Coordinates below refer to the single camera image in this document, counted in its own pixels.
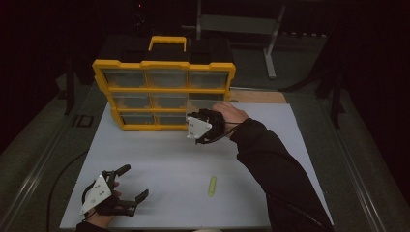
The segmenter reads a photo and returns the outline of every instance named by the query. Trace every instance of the clear plastic drawer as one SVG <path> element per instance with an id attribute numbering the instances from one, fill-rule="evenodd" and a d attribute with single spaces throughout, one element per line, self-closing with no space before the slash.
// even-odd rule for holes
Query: clear plastic drawer
<path id="1" fill-rule="evenodd" d="M 153 125 L 154 115 L 152 113 L 120 113 L 125 125 Z"/>
<path id="2" fill-rule="evenodd" d="M 184 125 L 187 123 L 185 113 L 155 113 L 160 125 Z"/>
<path id="3" fill-rule="evenodd" d="M 187 106 L 187 94 L 151 94 L 155 108 L 185 108 Z"/>
<path id="4" fill-rule="evenodd" d="M 214 104 L 223 100 L 223 94 L 189 94 L 187 112 L 198 112 L 201 108 L 211 109 Z"/>
<path id="5" fill-rule="evenodd" d="M 186 88 L 187 72 L 183 70 L 149 70 L 147 71 L 150 87 Z"/>
<path id="6" fill-rule="evenodd" d="M 112 98 L 118 108 L 149 108 L 151 107 L 148 93 L 112 93 Z"/>
<path id="7" fill-rule="evenodd" d="M 224 89 L 228 72 L 191 71 L 189 72 L 189 86 L 201 89 Z"/>
<path id="8" fill-rule="evenodd" d="M 102 70 L 109 87 L 146 87 L 144 71 L 140 70 Z"/>

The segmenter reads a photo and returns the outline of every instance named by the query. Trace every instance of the black sleeve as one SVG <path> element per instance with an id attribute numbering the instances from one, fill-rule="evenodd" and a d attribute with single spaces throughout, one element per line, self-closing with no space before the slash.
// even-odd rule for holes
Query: black sleeve
<path id="1" fill-rule="evenodd" d="M 267 196 L 273 231 L 333 231 L 304 168 L 271 130 L 247 119 L 231 136 L 240 161 Z"/>
<path id="2" fill-rule="evenodd" d="M 77 225 L 75 232 L 109 232 L 97 225 L 91 224 L 87 221 L 83 221 Z"/>

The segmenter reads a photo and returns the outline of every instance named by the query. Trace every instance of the robotic hand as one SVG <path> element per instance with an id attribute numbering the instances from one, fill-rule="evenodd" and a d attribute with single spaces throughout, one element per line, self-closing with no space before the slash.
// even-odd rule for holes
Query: robotic hand
<path id="1" fill-rule="evenodd" d="M 220 112 L 202 108 L 187 116 L 187 138 L 195 139 L 196 143 L 213 143 L 226 135 L 225 120 Z"/>
<path id="2" fill-rule="evenodd" d="M 102 175 L 82 193 L 82 207 L 80 213 L 87 216 L 87 212 L 95 208 L 99 215 L 105 216 L 134 216 L 135 209 L 148 196 L 148 189 L 144 190 L 134 201 L 120 200 L 114 193 L 114 180 L 131 169 L 129 164 L 116 171 L 103 171 Z"/>

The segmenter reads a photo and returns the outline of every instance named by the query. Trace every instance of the hand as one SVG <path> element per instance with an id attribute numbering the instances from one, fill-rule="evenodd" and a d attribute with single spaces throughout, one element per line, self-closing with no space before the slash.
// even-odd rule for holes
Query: hand
<path id="1" fill-rule="evenodd" d="M 212 110 L 220 112 L 223 115 L 223 119 L 226 122 L 225 131 L 229 131 L 249 118 L 244 110 L 238 109 L 228 102 L 216 103 L 212 106 Z"/>
<path id="2" fill-rule="evenodd" d="M 114 187 L 118 187 L 119 183 L 115 182 Z M 114 195 L 116 196 L 121 196 L 122 193 L 119 191 L 114 190 Z M 101 228 L 107 229 L 109 226 L 109 223 L 114 219 L 115 216 L 104 216 L 104 215 L 99 215 L 98 212 L 96 212 L 96 209 L 93 208 L 88 212 L 88 218 L 86 219 L 87 222 L 97 225 Z"/>

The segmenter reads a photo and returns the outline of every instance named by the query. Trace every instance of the white sheet of paper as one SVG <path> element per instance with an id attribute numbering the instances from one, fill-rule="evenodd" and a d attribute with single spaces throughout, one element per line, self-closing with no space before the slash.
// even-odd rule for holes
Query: white sheet of paper
<path id="1" fill-rule="evenodd" d="M 332 220 L 308 151 L 289 104 L 235 103 L 265 124 L 302 165 Z M 236 144 L 223 138 L 195 145 L 181 130 L 120 130 L 107 105 L 83 164 L 61 228 L 75 228 L 83 216 L 81 194 L 103 170 L 125 164 L 132 169 L 116 181 L 123 200 L 134 200 L 143 190 L 149 196 L 134 217 L 116 217 L 112 228 L 198 229 L 269 227 L 265 193 L 237 161 Z M 208 196 L 212 176 L 215 193 Z"/>

